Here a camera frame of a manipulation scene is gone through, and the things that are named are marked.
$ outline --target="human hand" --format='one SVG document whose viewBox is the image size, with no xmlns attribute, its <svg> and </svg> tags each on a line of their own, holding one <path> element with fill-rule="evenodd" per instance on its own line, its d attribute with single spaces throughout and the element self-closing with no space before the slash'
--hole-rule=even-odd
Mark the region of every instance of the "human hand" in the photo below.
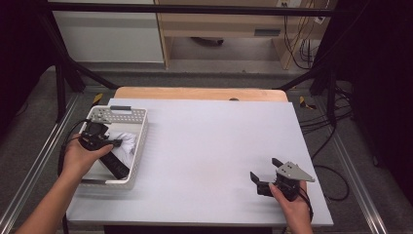
<svg viewBox="0 0 413 234">
<path fill-rule="evenodd" d="M 81 180 L 94 162 L 113 148 L 113 144 L 108 144 L 98 150 L 89 151 L 80 144 L 79 137 L 80 134 L 74 135 L 67 144 L 61 173 L 61 176 L 76 180 Z"/>
<path fill-rule="evenodd" d="M 282 192 L 273 183 L 269 183 L 269 186 L 271 193 L 282 207 L 286 222 L 292 233 L 313 233 L 307 203 L 300 196 L 290 202 L 286 200 Z M 300 187 L 307 192 L 306 181 L 301 180 Z"/>
</svg>

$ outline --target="aluminum rail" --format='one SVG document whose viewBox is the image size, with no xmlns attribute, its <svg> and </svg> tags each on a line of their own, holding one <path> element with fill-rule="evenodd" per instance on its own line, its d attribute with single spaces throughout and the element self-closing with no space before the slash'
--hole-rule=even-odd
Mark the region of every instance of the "aluminum rail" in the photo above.
<svg viewBox="0 0 413 234">
<path fill-rule="evenodd" d="M 308 8 L 270 8 L 242 6 L 194 6 L 151 4 L 101 4 L 49 2 L 39 6 L 50 11 L 65 12 L 112 12 L 112 13 L 171 13 L 171 14 L 218 14 L 290 17 L 337 17 L 353 14 L 350 11 Z"/>
<path fill-rule="evenodd" d="M 324 103 L 319 99 L 315 98 L 315 102 L 322 113 L 326 113 Z M 383 222 L 383 219 L 380 217 L 379 212 L 376 209 L 376 206 L 373 203 L 373 200 L 370 197 L 370 194 L 367 191 L 367 188 L 364 185 L 361 177 L 359 176 L 357 169 L 350 158 L 347 149 L 340 138 L 339 131 L 336 130 L 336 134 L 332 138 L 334 142 L 334 148 L 337 151 L 338 158 L 341 165 L 348 177 L 349 185 L 352 187 L 353 192 L 357 198 L 358 204 L 360 205 L 361 211 L 364 214 L 364 217 L 367 221 L 368 226 L 370 227 L 371 233 L 374 234 L 386 234 L 388 230 Z"/>
<path fill-rule="evenodd" d="M 42 173 L 46 163 L 48 162 L 58 139 L 60 138 L 65 126 L 67 125 L 70 116 L 73 113 L 74 107 L 76 106 L 77 100 L 79 99 L 79 94 L 74 94 L 67 104 L 67 113 L 63 116 L 59 123 L 56 123 L 52 129 L 48 139 L 46 140 L 40 153 L 37 155 L 36 160 L 27 173 L 24 181 L 20 185 L 18 192 L 13 198 L 7 210 L 4 212 L 0 219 L 0 233 L 9 233 L 16 219 L 19 216 L 21 209 L 23 208 L 27 198 L 29 197 L 31 191 L 33 190 L 34 184 L 38 180 L 40 174 Z"/>
</svg>

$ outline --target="white cloth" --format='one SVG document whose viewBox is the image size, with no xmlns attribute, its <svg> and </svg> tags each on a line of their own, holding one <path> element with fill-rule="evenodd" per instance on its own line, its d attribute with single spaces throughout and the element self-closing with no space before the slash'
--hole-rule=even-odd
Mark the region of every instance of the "white cloth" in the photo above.
<svg viewBox="0 0 413 234">
<path fill-rule="evenodd" d="M 122 140 L 121 146 L 114 147 L 112 153 L 130 169 L 136 146 L 136 135 L 131 133 L 110 132 L 108 139 Z"/>
</svg>

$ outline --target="white tray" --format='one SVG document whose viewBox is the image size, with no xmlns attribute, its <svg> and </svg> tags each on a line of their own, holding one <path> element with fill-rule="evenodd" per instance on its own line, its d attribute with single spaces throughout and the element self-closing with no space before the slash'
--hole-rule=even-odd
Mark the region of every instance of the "white tray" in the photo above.
<svg viewBox="0 0 413 234">
<path fill-rule="evenodd" d="M 107 134 L 110 134 L 110 132 L 134 134 L 136 135 L 136 142 L 133 161 L 127 178 L 116 179 L 98 160 L 83 177 L 80 185 L 132 189 L 148 130 L 147 110 L 131 108 L 130 106 L 97 105 L 91 109 L 87 118 L 91 119 L 92 122 L 105 124 L 109 128 Z"/>
</svg>

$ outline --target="table surface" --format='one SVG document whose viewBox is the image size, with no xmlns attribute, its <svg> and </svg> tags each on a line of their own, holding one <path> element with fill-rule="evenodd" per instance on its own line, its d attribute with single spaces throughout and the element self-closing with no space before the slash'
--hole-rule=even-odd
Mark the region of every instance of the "table surface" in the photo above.
<svg viewBox="0 0 413 234">
<path fill-rule="evenodd" d="M 288 101 L 284 91 L 259 89 L 200 89 L 200 88 L 149 88 L 122 87 L 114 98 L 151 99 L 215 99 L 256 101 Z"/>
<path fill-rule="evenodd" d="M 248 100 L 252 93 L 267 101 L 256 101 L 257 97 L 254 101 L 227 101 Z M 220 97 L 212 100 L 213 94 Z M 271 95 L 276 98 L 268 101 Z M 258 196 L 249 178 L 249 172 L 254 172 L 262 180 L 275 179 L 271 158 L 276 157 L 298 163 L 316 179 L 308 184 L 315 211 L 313 225 L 333 224 L 294 109 L 284 92 L 121 88 L 109 104 L 148 109 L 148 136 L 135 186 L 132 190 L 79 187 L 67 212 L 69 221 L 285 225 L 277 201 Z"/>
</svg>

